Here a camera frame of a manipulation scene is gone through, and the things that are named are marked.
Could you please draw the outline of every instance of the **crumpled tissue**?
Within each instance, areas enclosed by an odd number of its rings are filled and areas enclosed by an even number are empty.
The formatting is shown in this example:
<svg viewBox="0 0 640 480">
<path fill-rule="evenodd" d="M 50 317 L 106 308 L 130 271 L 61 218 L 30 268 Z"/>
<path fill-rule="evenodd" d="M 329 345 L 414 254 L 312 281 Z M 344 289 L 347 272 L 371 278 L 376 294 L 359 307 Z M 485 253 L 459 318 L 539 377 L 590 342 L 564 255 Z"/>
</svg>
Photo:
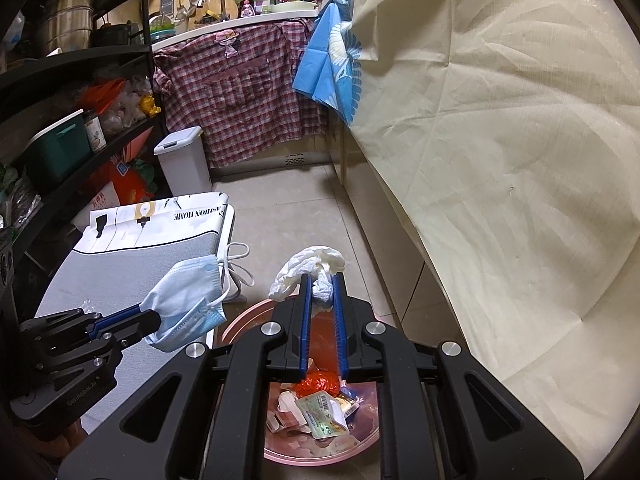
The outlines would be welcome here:
<svg viewBox="0 0 640 480">
<path fill-rule="evenodd" d="M 334 287 L 331 276 L 343 270 L 344 257 L 340 251 L 322 245 L 307 247 L 294 254 L 280 269 L 271 285 L 269 297 L 275 301 L 285 300 L 300 283 L 302 274 L 309 274 L 315 280 L 311 290 L 313 297 L 332 304 Z"/>
</svg>

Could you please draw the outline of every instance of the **blue cloth with white flower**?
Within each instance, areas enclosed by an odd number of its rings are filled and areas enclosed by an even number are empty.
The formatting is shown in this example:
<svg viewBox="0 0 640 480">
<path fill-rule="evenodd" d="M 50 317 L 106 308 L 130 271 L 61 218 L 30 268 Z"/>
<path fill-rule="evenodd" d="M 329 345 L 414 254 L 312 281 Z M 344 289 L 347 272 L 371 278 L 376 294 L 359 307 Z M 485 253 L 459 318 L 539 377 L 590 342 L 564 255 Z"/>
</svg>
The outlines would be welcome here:
<svg viewBox="0 0 640 480">
<path fill-rule="evenodd" d="M 362 48 L 351 32 L 350 2 L 331 0 L 322 9 L 293 80 L 294 90 L 334 108 L 347 124 L 353 121 L 362 92 Z"/>
</svg>

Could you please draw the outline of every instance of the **pink plastic basin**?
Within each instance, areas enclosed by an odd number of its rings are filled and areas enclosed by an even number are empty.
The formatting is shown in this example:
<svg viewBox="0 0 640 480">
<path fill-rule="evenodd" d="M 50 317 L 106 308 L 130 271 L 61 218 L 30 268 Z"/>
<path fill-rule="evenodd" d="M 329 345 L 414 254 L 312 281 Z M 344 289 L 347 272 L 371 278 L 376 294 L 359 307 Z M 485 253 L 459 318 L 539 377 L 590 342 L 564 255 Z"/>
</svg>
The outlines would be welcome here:
<svg viewBox="0 0 640 480">
<path fill-rule="evenodd" d="M 222 343 L 232 343 L 245 330 L 270 320 L 275 305 L 276 302 L 273 300 L 264 300 L 245 310 L 225 330 L 222 335 Z M 311 320 L 309 357 L 314 360 L 319 368 L 336 371 L 335 333 L 333 314 L 331 312 L 320 313 Z M 375 443 L 379 437 L 376 383 L 349 384 L 349 388 L 359 398 L 363 399 L 360 403 L 360 408 L 354 413 L 349 424 L 351 435 L 360 441 L 359 444 L 331 456 L 301 458 L 293 455 L 291 450 L 291 446 L 296 446 L 296 441 L 300 442 L 300 436 L 287 436 L 281 432 L 272 434 L 269 430 L 265 430 L 264 457 L 281 464 L 297 466 L 335 464 L 357 455 Z M 270 410 L 276 408 L 280 391 L 278 383 L 271 383 L 269 390 Z M 332 440 L 330 438 L 326 441 L 316 440 L 316 444 L 320 447 L 328 447 L 331 445 Z"/>
</svg>

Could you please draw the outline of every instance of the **ventilation grille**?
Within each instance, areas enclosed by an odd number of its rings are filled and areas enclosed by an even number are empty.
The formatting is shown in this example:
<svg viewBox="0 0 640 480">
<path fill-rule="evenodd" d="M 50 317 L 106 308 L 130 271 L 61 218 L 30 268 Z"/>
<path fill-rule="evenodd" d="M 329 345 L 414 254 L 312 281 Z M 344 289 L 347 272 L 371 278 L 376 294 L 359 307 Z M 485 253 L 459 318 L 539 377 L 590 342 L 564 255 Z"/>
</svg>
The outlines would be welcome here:
<svg viewBox="0 0 640 480">
<path fill-rule="evenodd" d="M 293 155 L 287 155 L 284 161 L 285 166 L 304 166 L 305 154 L 294 153 Z"/>
</svg>

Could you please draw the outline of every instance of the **beige sheet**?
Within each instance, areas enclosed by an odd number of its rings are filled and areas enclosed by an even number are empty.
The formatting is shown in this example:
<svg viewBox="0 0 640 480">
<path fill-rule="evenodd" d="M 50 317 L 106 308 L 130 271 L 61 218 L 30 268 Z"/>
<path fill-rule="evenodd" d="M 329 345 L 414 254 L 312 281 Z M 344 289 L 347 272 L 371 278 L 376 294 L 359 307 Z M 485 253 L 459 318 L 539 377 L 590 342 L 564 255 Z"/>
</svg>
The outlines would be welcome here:
<svg viewBox="0 0 640 480">
<path fill-rule="evenodd" d="M 354 0 L 351 129 L 473 354 L 588 474 L 640 401 L 640 46 L 611 0 Z"/>
</svg>

